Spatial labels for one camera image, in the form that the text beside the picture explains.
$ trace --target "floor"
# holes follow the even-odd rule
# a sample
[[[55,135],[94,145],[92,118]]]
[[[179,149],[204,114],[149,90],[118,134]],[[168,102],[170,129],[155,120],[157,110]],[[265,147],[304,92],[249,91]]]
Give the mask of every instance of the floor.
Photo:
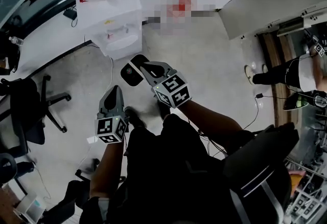
[[[269,86],[252,86],[244,74],[246,64],[261,72],[264,62],[259,42],[254,36],[230,41],[218,13],[210,18],[193,19],[194,23],[188,25],[184,34],[172,36],[160,35],[151,25],[143,26],[143,54],[150,60],[167,62],[181,71],[190,85],[194,101],[232,117],[245,127],[257,114],[255,95],[263,93],[271,96]],[[147,128],[159,134],[162,121],[147,82],[130,87],[120,77],[121,68],[130,58],[114,61],[111,85],[117,84],[122,88],[125,105],[136,108]],[[29,143],[31,152],[28,156],[36,162],[51,196],[51,199],[45,198],[48,208],[63,199],[67,184],[75,179],[78,168],[88,168],[92,158],[100,159],[103,154],[105,145],[100,141],[88,144],[86,139],[95,134],[94,119],[99,100],[110,83],[110,71],[108,57],[104,57],[97,48],[84,47],[51,64],[33,78],[40,84],[43,75],[49,74],[49,96],[61,92],[69,92],[72,96],[70,102],[62,101],[51,107],[55,117],[67,127],[67,133],[61,133],[45,119],[45,144]],[[261,130],[274,123],[272,99],[259,99],[258,104],[259,114],[248,127],[250,131]],[[173,112],[180,115],[177,109]],[[211,155],[217,153],[213,146],[209,148]],[[216,157],[222,159],[223,155],[220,153]],[[124,176],[126,165],[124,157]],[[49,196],[37,171],[24,175],[20,181],[41,197]],[[77,222],[77,215],[67,223]]]

